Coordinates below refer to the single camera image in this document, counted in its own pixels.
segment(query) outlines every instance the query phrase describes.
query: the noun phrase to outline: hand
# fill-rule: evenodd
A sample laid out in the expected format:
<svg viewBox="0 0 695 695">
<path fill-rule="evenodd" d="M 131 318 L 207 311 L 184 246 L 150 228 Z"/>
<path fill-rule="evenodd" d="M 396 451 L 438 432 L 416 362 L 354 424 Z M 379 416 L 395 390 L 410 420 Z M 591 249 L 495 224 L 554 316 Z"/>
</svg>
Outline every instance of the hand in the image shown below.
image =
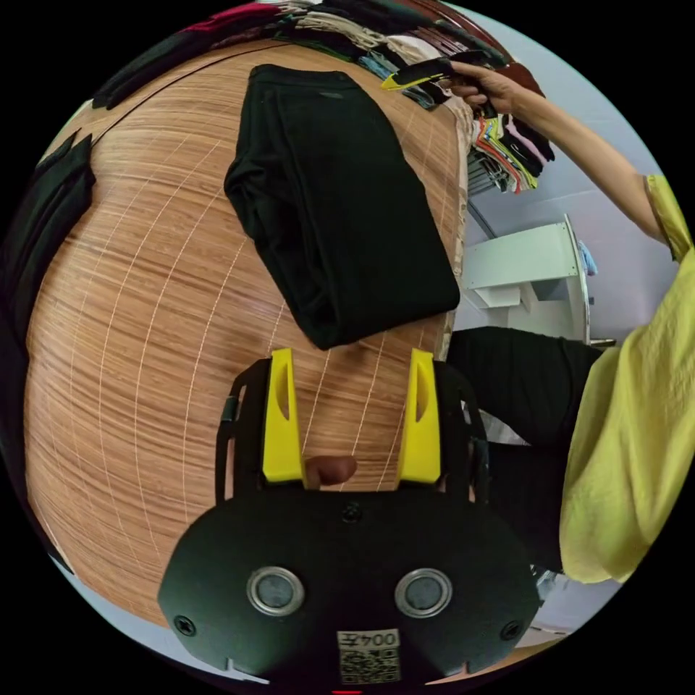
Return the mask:
<svg viewBox="0 0 695 695">
<path fill-rule="evenodd" d="M 452 62 L 451 67 L 457 72 L 456 77 L 441 80 L 439 84 L 471 106 L 480 106 L 489 97 L 498 114 L 513 114 L 519 98 L 528 91 L 509 77 L 486 67 L 456 62 Z M 479 83 L 485 94 L 480 93 L 475 83 Z"/>
</svg>

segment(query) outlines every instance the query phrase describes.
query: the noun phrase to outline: clothing pile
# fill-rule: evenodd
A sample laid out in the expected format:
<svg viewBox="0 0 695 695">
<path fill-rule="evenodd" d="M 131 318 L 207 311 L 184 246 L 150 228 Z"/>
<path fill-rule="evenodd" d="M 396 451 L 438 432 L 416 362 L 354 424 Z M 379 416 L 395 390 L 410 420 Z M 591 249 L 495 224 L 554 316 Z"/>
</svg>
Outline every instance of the clothing pile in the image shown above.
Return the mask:
<svg viewBox="0 0 695 695">
<path fill-rule="evenodd" d="M 496 182 L 514 193 L 537 188 L 543 166 L 555 159 L 545 138 L 508 114 L 476 119 L 473 147 L 501 166 L 506 176 Z"/>
<path fill-rule="evenodd" d="M 398 0 L 278 0 L 251 2 L 212 15 L 169 36 L 133 60 L 94 95 L 94 109 L 112 109 L 156 77 L 207 51 L 245 41 L 275 38 L 361 65 L 380 79 L 414 63 L 480 50 L 481 39 L 454 24 L 435 23 Z M 499 52 L 487 46 L 491 54 Z M 501 191 L 519 193 L 538 185 L 543 166 L 555 158 L 546 138 L 518 120 L 477 121 L 463 100 L 436 83 L 403 90 L 424 109 L 443 105 L 456 119 L 460 185 L 467 188 L 471 133 L 476 158 Z"/>
</svg>

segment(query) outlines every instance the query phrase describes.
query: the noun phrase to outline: black garment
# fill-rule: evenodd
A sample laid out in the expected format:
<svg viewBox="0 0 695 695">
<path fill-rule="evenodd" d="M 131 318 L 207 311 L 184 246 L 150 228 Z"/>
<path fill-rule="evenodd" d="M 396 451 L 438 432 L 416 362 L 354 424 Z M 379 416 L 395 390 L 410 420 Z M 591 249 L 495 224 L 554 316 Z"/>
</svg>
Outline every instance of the black garment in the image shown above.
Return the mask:
<svg viewBox="0 0 695 695">
<path fill-rule="evenodd" d="M 490 505 L 555 572 L 570 441 L 589 370 L 601 351 L 579 341 L 485 327 L 453 334 L 447 362 L 471 383 L 478 407 L 530 446 L 491 443 Z"/>
<path fill-rule="evenodd" d="M 504 131 L 504 135 L 500 138 L 500 142 L 507 147 L 514 157 L 523 164 L 531 176 L 538 177 L 543 173 L 543 164 L 534 153 L 526 147 L 522 142 L 519 142 L 513 135 Z"/>
<path fill-rule="evenodd" d="M 251 71 L 224 191 L 323 350 L 458 304 L 424 186 L 389 120 L 342 72 Z"/>
<path fill-rule="evenodd" d="M 297 43 L 318 43 L 326 46 L 335 53 L 345 56 L 352 62 L 357 62 L 367 51 L 356 46 L 345 34 L 335 31 L 298 28 L 291 24 L 282 25 L 274 37 L 281 41 Z"/>
<path fill-rule="evenodd" d="M 25 340 L 43 276 L 58 247 L 92 201 L 96 179 L 89 164 L 91 136 L 72 147 L 74 141 L 75 135 L 71 135 L 36 167 L 0 245 L 0 455 L 39 539 L 63 566 L 63 559 L 28 502 L 24 390 L 29 356 Z"/>
<path fill-rule="evenodd" d="M 504 118 L 506 121 L 502 121 L 503 125 L 509 121 L 509 116 L 504 116 Z M 530 125 L 520 121 L 518 118 L 514 119 L 514 125 L 516 130 L 519 131 L 519 135 L 521 135 L 523 138 L 528 138 L 538 148 L 538 152 L 540 152 L 545 159 L 548 161 L 555 161 L 555 153 L 550 147 L 548 138 L 544 138 L 543 135 L 534 130 Z"/>
<path fill-rule="evenodd" d="M 328 8 L 339 10 L 341 17 L 347 15 L 353 22 L 386 35 L 402 34 L 434 24 L 429 17 L 417 10 L 391 0 L 324 0 L 311 9 L 325 12 Z"/>
<path fill-rule="evenodd" d="M 105 82 L 92 101 L 93 109 L 113 109 L 138 89 L 165 72 L 209 50 L 214 41 L 212 32 L 182 31 L 165 38 L 132 60 Z"/>
</svg>

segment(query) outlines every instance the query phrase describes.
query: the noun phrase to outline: black pants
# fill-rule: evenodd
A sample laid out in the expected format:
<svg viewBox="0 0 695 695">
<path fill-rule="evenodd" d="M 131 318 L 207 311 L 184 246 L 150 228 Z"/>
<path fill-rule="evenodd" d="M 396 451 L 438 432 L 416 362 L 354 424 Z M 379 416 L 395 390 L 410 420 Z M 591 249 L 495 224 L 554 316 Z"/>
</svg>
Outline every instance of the black pants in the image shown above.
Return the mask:
<svg viewBox="0 0 695 695">
<path fill-rule="evenodd" d="M 567 455 L 586 378 L 601 352 L 578 341 L 485 327 L 452 336 L 447 362 L 471 383 L 481 410 L 530 446 L 490 443 L 490 505 L 555 572 Z"/>
<path fill-rule="evenodd" d="M 425 188 L 345 73 L 253 68 L 224 191 L 322 350 L 458 304 Z"/>
</svg>

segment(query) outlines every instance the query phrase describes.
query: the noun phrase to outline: red garment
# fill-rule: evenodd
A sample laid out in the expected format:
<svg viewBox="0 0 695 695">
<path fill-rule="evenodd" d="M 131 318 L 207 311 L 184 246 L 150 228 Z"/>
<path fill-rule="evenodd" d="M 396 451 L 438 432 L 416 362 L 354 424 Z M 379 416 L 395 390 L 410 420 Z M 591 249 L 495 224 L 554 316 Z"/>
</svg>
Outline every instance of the red garment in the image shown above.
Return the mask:
<svg viewBox="0 0 695 695">
<path fill-rule="evenodd" d="M 239 7 L 233 7 L 226 9 L 224 12 L 213 14 L 203 22 L 186 27 L 184 31 L 216 31 L 233 22 L 242 22 L 250 19 L 258 19 L 259 22 L 263 19 L 270 20 L 280 12 L 281 10 L 277 5 L 249 2 L 246 5 L 240 5 Z"/>
</svg>

